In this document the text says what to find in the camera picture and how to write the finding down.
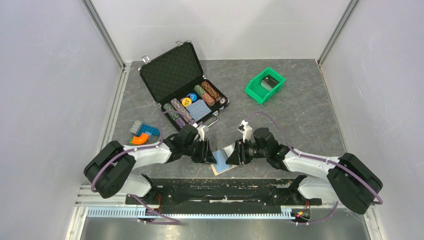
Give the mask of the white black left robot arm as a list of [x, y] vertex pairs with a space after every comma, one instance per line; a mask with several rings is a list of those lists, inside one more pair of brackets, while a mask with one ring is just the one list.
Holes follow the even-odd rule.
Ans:
[[122, 145], [109, 142], [84, 168], [83, 174], [91, 183], [94, 193], [108, 199], [116, 194], [130, 194], [139, 197], [145, 204], [153, 203], [157, 190], [145, 175], [136, 175], [135, 169], [167, 164], [183, 156], [191, 157], [194, 163], [215, 164], [206, 125], [185, 125], [178, 133], [154, 144], [142, 146]]

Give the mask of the beige card holder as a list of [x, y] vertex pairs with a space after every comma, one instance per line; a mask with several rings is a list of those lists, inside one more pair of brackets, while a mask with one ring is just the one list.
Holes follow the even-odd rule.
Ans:
[[229, 171], [237, 167], [237, 165], [226, 163], [227, 159], [233, 153], [234, 149], [235, 149], [235, 144], [233, 143], [223, 148], [220, 148], [212, 153], [213, 157], [216, 160], [216, 163], [211, 165], [211, 169], [215, 176], [218, 176], [226, 171]]

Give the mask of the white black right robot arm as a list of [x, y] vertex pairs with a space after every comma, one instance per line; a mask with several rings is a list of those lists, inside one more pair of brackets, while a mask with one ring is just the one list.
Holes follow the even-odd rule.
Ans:
[[239, 126], [238, 130], [242, 138], [226, 150], [226, 164], [247, 165], [253, 159], [265, 159], [277, 170], [306, 174], [288, 191], [293, 203], [302, 204], [307, 199], [341, 202], [362, 215], [371, 205], [382, 204], [378, 194], [383, 182], [354, 154], [308, 154], [279, 143], [267, 127], [253, 130]]

